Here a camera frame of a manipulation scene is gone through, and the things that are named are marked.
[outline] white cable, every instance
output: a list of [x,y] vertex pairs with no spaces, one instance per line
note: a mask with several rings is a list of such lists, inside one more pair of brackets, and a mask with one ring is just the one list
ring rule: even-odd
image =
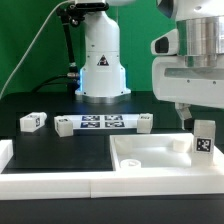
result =
[[18,63],[18,65],[15,67],[15,69],[13,70],[13,72],[11,73],[11,75],[9,76],[9,78],[7,79],[4,87],[2,88],[1,94],[0,94],[0,100],[3,97],[3,94],[6,90],[6,88],[8,87],[8,84],[10,83],[11,79],[14,77],[15,73],[18,71],[18,69],[20,68],[20,66],[22,65],[22,63],[24,62],[24,60],[26,59],[27,55],[30,53],[33,45],[35,44],[35,42],[37,41],[38,37],[40,36],[41,32],[43,31],[43,29],[45,28],[46,24],[48,23],[50,17],[53,15],[53,13],[56,11],[56,9],[61,6],[64,5],[66,3],[70,3],[70,2],[74,2],[74,0],[67,0],[64,2],[61,2],[60,4],[58,4],[57,6],[55,6],[55,8],[50,12],[50,14],[48,15],[48,17],[46,18],[45,22],[43,23],[43,25],[41,26],[40,30],[38,31],[38,33],[36,34],[36,36],[34,37],[33,41],[31,42],[30,46],[28,47],[28,49],[26,50],[25,54],[23,55],[22,59],[20,60],[20,62]]

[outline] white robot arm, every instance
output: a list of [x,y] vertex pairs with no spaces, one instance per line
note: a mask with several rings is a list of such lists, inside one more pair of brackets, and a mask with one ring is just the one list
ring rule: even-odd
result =
[[151,44],[153,91],[174,102],[182,120],[192,105],[224,108],[222,0],[157,0],[176,29]]
[[67,9],[70,23],[85,24],[86,63],[80,71],[76,99],[91,103],[115,103],[129,98],[125,68],[120,64],[120,29],[110,19],[109,5],[121,6],[135,0],[74,0]]

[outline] black table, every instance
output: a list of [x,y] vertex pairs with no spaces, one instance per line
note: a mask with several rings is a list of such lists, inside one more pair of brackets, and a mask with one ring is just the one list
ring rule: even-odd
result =
[[[21,133],[19,118],[31,112],[46,112],[46,125]],[[216,145],[223,150],[224,112],[195,106],[191,112],[216,121]],[[53,119],[139,113],[154,115],[152,133],[184,132],[174,104],[157,101],[152,92],[133,92],[131,100],[115,105],[76,102],[66,93],[7,95],[0,102],[0,138],[13,139],[14,157],[3,173],[110,171],[109,135],[136,134],[135,129],[75,130],[73,137],[59,138]],[[223,209],[224,195],[0,201],[0,223],[223,223]]]

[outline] white platform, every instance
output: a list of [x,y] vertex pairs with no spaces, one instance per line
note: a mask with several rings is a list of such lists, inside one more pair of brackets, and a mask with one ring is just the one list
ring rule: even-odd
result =
[[13,156],[12,140],[0,141],[0,174]]
[[[114,167],[111,172],[2,174],[0,199],[224,193],[223,154],[215,148],[213,166],[192,167],[189,152],[172,151],[177,136],[180,135],[111,136]],[[181,134],[181,137],[191,140],[193,136]],[[117,151],[119,141],[123,140],[130,142],[131,151],[128,148],[125,152]],[[142,168],[121,169],[120,161],[130,157],[141,160]]]

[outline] white cube with marker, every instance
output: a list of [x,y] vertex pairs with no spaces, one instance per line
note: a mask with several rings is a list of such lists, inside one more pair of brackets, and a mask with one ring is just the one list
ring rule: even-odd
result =
[[153,126],[153,114],[140,114],[137,120],[137,133],[149,134]]
[[60,137],[73,136],[73,123],[66,116],[58,116],[54,118],[55,130]]
[[46,113],[30,113],[20,119],[20,130],[22,132],[34,132],[45,125]]
[[213,165],[215,129],[215,121],[195,121],[192,166]]

